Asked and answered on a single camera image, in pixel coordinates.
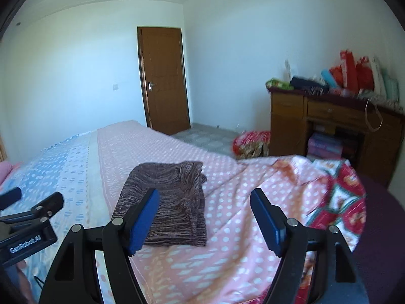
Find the person left hand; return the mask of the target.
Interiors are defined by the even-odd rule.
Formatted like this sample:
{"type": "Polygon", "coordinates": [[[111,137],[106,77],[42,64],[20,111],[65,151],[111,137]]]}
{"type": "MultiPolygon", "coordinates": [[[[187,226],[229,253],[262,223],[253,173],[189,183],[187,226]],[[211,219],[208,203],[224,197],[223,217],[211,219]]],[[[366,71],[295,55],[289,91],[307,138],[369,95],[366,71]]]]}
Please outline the person left hand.
{"type": "Polygon", "coordinates": [[[34,298],[32,293],[31,283],[26,277],[24,270],[26,269],[27,264],[25,261],[20,261],[17,264],[13,265],[11,268],[12,271],[12,282],[16,288],[20,291],[27,303],[35,304],[37,301],[34,298]]]}

